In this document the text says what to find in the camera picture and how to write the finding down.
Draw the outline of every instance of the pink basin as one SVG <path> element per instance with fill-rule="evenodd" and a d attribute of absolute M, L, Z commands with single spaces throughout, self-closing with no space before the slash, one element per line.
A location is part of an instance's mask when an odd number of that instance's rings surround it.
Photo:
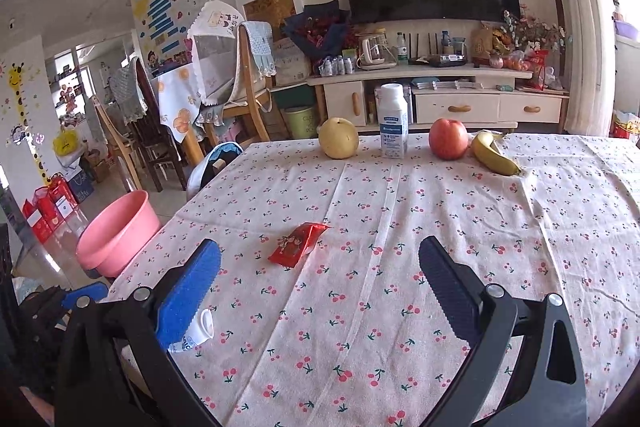
<path fill-rule="evenodd" d="M 89 224 L 78 241 L 76 257 L 85 270 L 117 277 L 160 230 L 160 221 L 145 190 L 113 201 Z"/>

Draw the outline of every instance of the white cup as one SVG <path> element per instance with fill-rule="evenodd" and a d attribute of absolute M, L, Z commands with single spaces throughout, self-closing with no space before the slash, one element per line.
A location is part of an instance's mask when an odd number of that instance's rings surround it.
<path fill-rule="evenodd" d="M 184 333 L 182 342 L 171 344 L 169 346 L 170 353 L 180 353 L 188 351 L 200 344 L 204 344 L 213 338 L 213 316 L 211 310 L 204 309 L 200 313 L 196 313 Z"/>

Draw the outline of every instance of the metal screw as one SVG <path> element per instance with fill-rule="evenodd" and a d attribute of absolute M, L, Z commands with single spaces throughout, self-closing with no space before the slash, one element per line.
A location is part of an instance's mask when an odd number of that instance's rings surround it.
<path fill-rule="evenodd" d="M 146 301 L 149 295 L 151 295 L 151 291 L 145 287 L 138 288 L 133 292 L 133 298 L 139 302 Z"/>
<path fill-rule="evenodd" d="M 486 292 L 496 299 L 504 297 L 504 288 L 499 284 L 490 284 L 486 287 Z"/>
<path fill-rule="evenodd" d="M 86 295 L 82 295 L 78 297 L 78 300 L 76 300 L 76 306 L 78 308 L 86 308 L 89 305 L 89 302 L 91 302 L 91 299 Z"/>
<path fill-rule="evenodd" d="M 549 293 L 549 302 L 553 306 L 562 306 L 562 297 L 557 293 Z"/>

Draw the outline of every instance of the banana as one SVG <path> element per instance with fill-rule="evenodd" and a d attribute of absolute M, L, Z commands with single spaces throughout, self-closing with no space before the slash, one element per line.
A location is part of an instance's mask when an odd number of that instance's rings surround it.
<path fill-rule="evenodd" d="M 480 131 L 471 142 L 471 150 L 478 161 L 490 171 L 502 174 L 503 176 L 513 176 L 520 174 L 520 168 L 506 156 L 498 152 L 494 144 L 495 136 L 489 131 Z"/>

